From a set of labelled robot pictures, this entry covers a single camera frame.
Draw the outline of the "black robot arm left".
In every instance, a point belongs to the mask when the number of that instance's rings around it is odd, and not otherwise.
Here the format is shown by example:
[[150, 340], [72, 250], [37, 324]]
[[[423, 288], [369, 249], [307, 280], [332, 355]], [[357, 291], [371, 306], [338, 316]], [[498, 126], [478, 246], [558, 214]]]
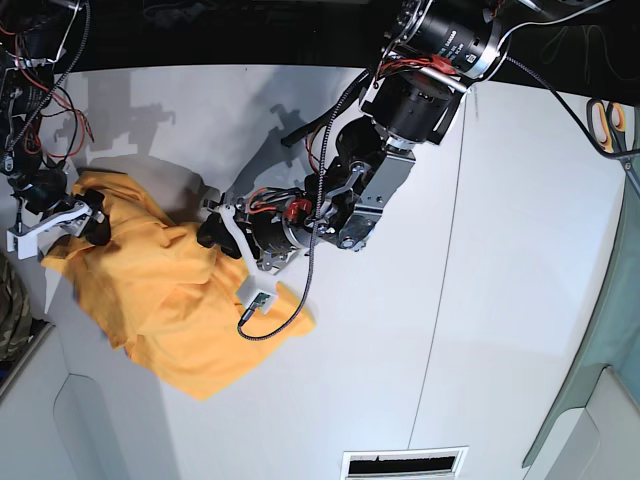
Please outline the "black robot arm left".
[[442, 141], [469, 88], [504, 62], [509, 36], [596, 8], [594, 1], [404, 2], [377, 65], [284, 137], [284, 146], [306, 145], [312, 171], [303, 185], [209, 202], [198, 243], [266, 271], [320, 242], [361, 249], [407, 179], [413, 149]]

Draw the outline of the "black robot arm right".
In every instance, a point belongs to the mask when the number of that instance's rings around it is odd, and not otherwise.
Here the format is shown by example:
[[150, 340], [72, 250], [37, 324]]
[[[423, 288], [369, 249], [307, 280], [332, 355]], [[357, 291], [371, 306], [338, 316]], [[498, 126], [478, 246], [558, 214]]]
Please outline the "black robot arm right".
[[[111, 238], [104, 196], [89, 189], [67, 190], [66, 162], [92, 134], [62, 83], [84, 53], [91, 26], [87, 1], [4, 1], [1, 4], [1, 174], [17, 201], [17, 211], [40, 217], [25, 226], [16, 219], [8, 243], [16, 250], [38, 235], [60, 227], [95, 246]], [[55, 103], [73, 117], [72, 138], [64, 154], [47, 152], [40, 128]]]

